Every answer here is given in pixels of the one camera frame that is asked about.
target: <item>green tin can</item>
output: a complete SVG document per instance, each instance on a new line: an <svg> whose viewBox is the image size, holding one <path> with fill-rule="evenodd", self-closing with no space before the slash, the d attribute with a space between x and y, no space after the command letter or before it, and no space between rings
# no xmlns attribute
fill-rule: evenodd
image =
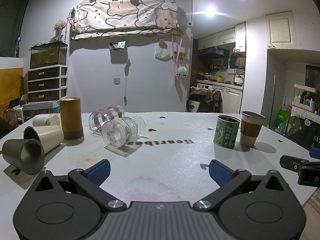
<svg viewBox="0 0 320 240"><path fill-rule="evenodd" d="M233 148L235 146L239 124L239 119L232 116L219 115L213 142L225 148Z"/></svg>

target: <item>kitchen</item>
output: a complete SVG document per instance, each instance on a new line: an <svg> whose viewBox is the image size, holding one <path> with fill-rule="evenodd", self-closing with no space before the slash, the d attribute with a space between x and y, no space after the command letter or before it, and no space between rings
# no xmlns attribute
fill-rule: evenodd
<svg viewBox="0 0 320 240"><path fill-rule="evenodd" d="M246 57L245 23L193 39L190 87L220 91L223 113L239 114Z"/></svg>

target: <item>door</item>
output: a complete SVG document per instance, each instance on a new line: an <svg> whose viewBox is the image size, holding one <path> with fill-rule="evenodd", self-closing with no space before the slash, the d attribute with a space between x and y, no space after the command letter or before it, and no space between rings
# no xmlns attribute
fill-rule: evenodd
<svg viewBox="0 0 320 240"><path fill-rule="evenodd" d="M212 35L205 37L205 38L202 38L202 39L199 39L198 49L205 49L205 48L213 47L214 46L213 42L214 41L213 41Z"/></svg>
<svg viewBox="0 0 320 240"><path fill-rule="evenodd" d="M268 49L297 49L292 12L266 16Z"/></svg>
<svg viewBox="0 0 320 240"><path fill-rule="evenodd" d="M241 106L242 91L226 87L226 100L222 101L223 112L225 114L239 114Z"/></svg>
<svg viewBox="0 0 320 240"><path fill-rule="evenodd" d="M245 23L236 26L236 52L245 52Z"/></svg>
<svg viewBox="0 0 320 240"><path fill-rule="evenodd" d="M222 44L236 42L236 30L232 28L214 35L214 45L219 46Z"/></svg>

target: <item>aquarium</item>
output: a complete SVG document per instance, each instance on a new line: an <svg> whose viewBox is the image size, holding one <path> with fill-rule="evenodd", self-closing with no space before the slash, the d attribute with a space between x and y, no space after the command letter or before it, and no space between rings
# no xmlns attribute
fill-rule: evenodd
<svg viewBox="0 0 320 240"><path fill-rule="evenodd" d="M30 69L52 65L66 65L68 45L62 41L31 48Z"/></svg>

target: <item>ceiling light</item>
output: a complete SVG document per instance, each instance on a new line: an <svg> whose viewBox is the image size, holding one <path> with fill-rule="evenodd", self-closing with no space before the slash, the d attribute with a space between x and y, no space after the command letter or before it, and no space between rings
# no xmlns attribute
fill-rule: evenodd
<svg viewBox="0 0 320 240"><path fill-rule="evenodd" d="M217 12L215 11L215 9L213 9L212 7L208 7L205 11L205 15L207 15L208 17L213 17L217 14Z"/></svg>

